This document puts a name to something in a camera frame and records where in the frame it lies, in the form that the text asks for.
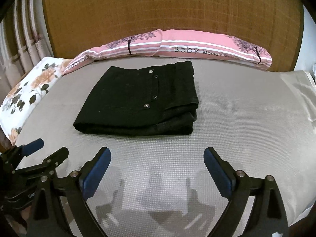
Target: striped pink fabric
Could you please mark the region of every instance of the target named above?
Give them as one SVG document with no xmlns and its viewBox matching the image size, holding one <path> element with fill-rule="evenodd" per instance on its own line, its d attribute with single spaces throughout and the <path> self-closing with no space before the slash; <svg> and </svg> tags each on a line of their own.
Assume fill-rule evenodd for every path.
<svg viewBox="0 0 316 237">
<path fill-rule="evenodd" d="M 86 50 L 70 62 L 64 74 L 93 61 L 133 55 L 233 60 L 260 69 L 268 69 L 272 64 L 266 49 L 234 36 L 158 29 Z"/>
</svg>

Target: blue gripper pad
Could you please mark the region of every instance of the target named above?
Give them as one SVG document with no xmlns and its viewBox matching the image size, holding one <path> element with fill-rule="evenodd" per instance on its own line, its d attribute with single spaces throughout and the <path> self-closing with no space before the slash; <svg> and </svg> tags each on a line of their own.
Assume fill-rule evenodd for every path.
<svg viewBox="0 0 316 237">
<path fill-rule="evenodd" d="M 208 147 L 204 151 L 204 163 L 221 196 L 230 200 L 236 186 L 232 166 L 227 161 L 222 160 L 212 147 Z"/>
<path fill-rule="evenodd" d="M 43 147 L 44 147 L 44 141 L 41 138 L 39 138 L 35 141 L 30 142 L 27 145 L 22 146 L 21 154 L 22 154 L 22 156 L 27 157 Z"/>
<path fill-rule="evenodd" d="M 86 162 L 80 170 L 79 186 L 85 201 L 95 194 L 110 162 L 111 151 L 102 147 L 96 156 L 91 161 Z"/>
</svg>

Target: beige bed sheet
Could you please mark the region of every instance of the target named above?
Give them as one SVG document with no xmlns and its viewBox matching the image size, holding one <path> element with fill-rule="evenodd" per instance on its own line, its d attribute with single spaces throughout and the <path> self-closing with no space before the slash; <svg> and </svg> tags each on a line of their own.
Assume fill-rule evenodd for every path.
<svg viewBox="0 0 316 237">
<path fill-rule="evenodd" d="M 99 61 L 64 76 L 18 136 L 17 145 L 37 138 L 45 142 L 21 166 L 41 163 L 65 146 L 69 158 L 57 168 L 63 177 L 107 146 L 111 164 L 95 196 L 87 201 L 106 234 L 198 237 L 210 232 L 227 204 L 203 163 L 204 149 L 213 146 L 236 170 L 252 177 L 273 175 L 291 224 L 316 196 L 311 116 L 316 95 L 304 71 L 263 72 L 225 61 L 190 59 L 200 100 L 191 135 L 88 135 L 73 127 L 88 94 L 110 66 L 139 69 L 177 61 L 185 59 Z M 308 106 L 304 96 L 311 101 Z M 246 225 L 252 201 L 235 236 Z M 74 235 L 81 236 L 74 221 L 70 226 Z"/>
</svg>

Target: purple tree foliage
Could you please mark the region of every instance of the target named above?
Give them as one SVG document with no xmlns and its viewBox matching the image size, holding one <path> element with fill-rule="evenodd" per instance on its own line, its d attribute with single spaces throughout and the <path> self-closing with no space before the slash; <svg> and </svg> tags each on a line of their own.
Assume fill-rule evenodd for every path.
<svg viewBox="0 0 316 237">
<path fill-rule="evenodd" d="M 229 36 L 229 37 L 233 39 L 233 42 L 235 43 L 235 45 L 237 45 L 242 52 L 254 51 L 260 60 L 259 63 L 261 62 L 260 53 L 264 52 L 264 49 L 262 47 L 257 46 L 250 42 L 246 42 L 238 37 L 234 37 L 234 36 Z"/>
<path fill-rule="evenodd" d="M 127 43 L 128 51 L 129 51 L 130 55 L 132 55 L 131 49 L 130 49 L 131 42 L 135 42 L 136 40 L 145 40 L 145 39 L 148 40 L 151 37 L 155 37 L 156 36 L 155 33 L 156 33 L 156 31 L 151 31 L 151 32 L 144 33 L 144 34 L 138 34 L 138 35 L 126 37 L 126 38 L 116 40 L 116 41 L 109 43 L 107 45 L 107 47 L 109 49 L 111 49 L 111 48 L 118 46 L 119 44 Z"/>
</svg>

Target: bolt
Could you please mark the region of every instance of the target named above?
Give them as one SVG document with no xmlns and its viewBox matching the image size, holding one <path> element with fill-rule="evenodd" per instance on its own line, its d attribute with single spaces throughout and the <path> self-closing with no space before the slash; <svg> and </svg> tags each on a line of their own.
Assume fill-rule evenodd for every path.
<svg viewBox="0 0 316 237">
<path fill-rule="evenodd" d="M 43 176 L 40 178 L 40 180 L 41 180 L 42 182 L 46 182 L 47 179 L 48 179 L 47 175 L 43 175 Z"/>
<path fill-rule="evenodd" d="M 270 181 L 273 182 L 274 181 L 274 177 L 271 175 L 267 175 L 266 178 Z"/>
<path fill-rule="evenodd" d="M 245 173 L 244 173 L 244 171 L 242 171 L 242 170 L 237 170 L 237 171 L 236 171 L 236 174 L 237 174 L 238 176 L 240 176 L 240 177 L 244 177 L 244 176 L 245 176 Z"/>
<path fill-rule="evenodd" d="M 79 172 L 78 171 L 72 171 L 71 173 L 70 173 L 70 177 L 76 177 L 76 176 L 78 176 L 79 175 Z"/>
</svg>

